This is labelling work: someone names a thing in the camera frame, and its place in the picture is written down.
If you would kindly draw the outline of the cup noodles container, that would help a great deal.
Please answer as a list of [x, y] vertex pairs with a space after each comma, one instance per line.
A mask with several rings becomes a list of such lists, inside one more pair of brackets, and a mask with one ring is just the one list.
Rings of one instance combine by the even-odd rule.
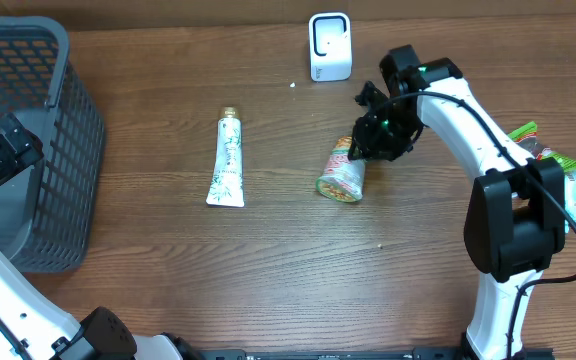
[[323, 196], [345, 203], [363, 198], [366, 162], [348, 158], [351, 142], [350, 136], [337, 140], [323, 174], [315, 182], [316, 189]]

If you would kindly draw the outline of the colourful candy bag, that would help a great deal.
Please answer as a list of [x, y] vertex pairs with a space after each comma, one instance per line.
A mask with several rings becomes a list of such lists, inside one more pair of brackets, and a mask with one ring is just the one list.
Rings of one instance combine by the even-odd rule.
[[539, 141], [538, 125], [534, 121], [513, 130], [508, 134], [508, 137], [531, 153], [535, 159], [553, 158], [559, 163], [565, 173], [576, 171], [575, 159], [557, 152]]

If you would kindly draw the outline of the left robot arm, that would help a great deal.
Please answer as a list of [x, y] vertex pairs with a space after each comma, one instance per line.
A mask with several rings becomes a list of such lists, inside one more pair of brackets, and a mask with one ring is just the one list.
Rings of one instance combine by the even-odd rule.
[[[0, 119], [0, 186], [43, 157], [42, 142], [11, 113]], [[0, 359], [198, 359], [170, 334], [137, 336], [109, 309], [82, 321], [44, 297], [0, 251]]]

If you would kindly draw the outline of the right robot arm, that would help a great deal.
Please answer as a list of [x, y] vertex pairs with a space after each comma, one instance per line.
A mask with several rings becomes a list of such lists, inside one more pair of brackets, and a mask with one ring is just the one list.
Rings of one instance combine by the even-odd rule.
[[406, 45], [390, 50], [379, 69], [388, 91], [367, 82], [356, 96], [368, 111], [353, 127], [349, 159], [393, 161], [430, 128], [472, 182], [463, 237], [480, 276], [456, 358], [552, 358], [526, 348], [521, 331], [531, 287], [565, 243], [561, 166], [511, 140], [450, 59], [423, 63]]

